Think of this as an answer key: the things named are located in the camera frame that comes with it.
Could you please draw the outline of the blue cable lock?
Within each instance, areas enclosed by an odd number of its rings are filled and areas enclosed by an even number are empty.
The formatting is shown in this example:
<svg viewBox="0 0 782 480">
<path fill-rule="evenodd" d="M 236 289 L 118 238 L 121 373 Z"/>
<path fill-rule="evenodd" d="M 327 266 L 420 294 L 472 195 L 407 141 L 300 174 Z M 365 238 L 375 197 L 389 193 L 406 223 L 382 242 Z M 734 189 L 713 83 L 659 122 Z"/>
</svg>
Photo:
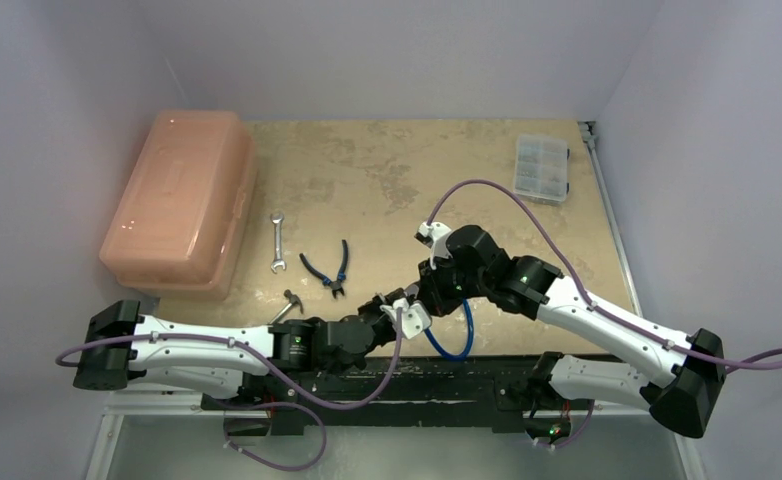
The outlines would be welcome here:
<svg viewBox="0 0 782 480">
<path fill-rule="evenodd" d="M 473 309 L 468 300 L 463 300 L 457 315 L 456 329 L 442 328 L 436 336 L 431 328 L 425 336 L 433 350 L 444 360 L 461 362 L 473 353 L 476 339 Z"/>
</svg>

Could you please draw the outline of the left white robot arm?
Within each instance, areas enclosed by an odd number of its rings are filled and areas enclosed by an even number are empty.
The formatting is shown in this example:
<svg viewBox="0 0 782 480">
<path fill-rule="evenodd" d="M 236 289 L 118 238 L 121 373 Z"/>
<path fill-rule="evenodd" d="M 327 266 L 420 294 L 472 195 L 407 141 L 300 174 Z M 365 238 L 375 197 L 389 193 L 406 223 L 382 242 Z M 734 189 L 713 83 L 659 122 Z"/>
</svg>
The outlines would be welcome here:
<svg viewBox="0 0 782 480">
<path fill-rule="evenodd" d="M 138 301 L 121 300 L 89 320 L 71 365 L 74 387 L 118 391 L 137 381 L 160 383 L 251 409 L 264 399 L 261 377 L 362 369 L 373 350 L 410 337 L 415 317 L 405 297 L 383 296 L 339 321 L 314 317 L 256 327 L 190 325 L 140 308 Z M 229 379 L 230 371 L 236 373 Z"/>
</svg>

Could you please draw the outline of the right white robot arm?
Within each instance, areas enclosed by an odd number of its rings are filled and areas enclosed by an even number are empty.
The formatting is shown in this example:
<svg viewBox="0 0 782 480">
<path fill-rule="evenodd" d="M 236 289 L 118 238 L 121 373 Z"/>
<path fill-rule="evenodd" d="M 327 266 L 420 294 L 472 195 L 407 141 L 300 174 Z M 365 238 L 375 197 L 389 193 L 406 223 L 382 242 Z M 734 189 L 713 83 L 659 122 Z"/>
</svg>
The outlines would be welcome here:
<svg viewBox="0 0 782 480">
<path fill-rule="evenodd" d="M 714 332 L 673 330 L 582 292 L 552 264 L 509 256 L 477 225 L 422 223 L 415 237 L 430 250 L 419 265 L 415 299 L 431 317 L 485 298 L 503 312 L 559 327 L 616 357 L 606 363 L 555 353 L 541 361 L 528 381 L 536 404 L 603 400 L 646 410 L 681 436 L 705 435 L 726 380 L 716 362 L 724 356 L 723 342 Z"/>
</svg>

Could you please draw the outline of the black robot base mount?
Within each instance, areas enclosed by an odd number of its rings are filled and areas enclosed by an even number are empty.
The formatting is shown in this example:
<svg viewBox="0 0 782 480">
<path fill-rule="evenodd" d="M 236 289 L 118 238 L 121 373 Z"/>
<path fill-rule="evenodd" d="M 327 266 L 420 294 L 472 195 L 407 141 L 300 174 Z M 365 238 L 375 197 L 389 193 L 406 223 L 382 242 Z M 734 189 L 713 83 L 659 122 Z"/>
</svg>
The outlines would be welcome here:
<svg viewBox="0 0 782 480">
<path fill-rule="evenodd" d="M 545 355 L 403 358 L 383 392 L 368 405 L 339 411 L 309 401 L 278 378 L 245 375 L 232 407 L 272 403 L 269 431 L 300 435 L 323 422 L 348 427 L 486 428 L 493 433 L 561 439 L 590 405 L 566 400 L 545 381 L 555 358 Z"/>
</svg>

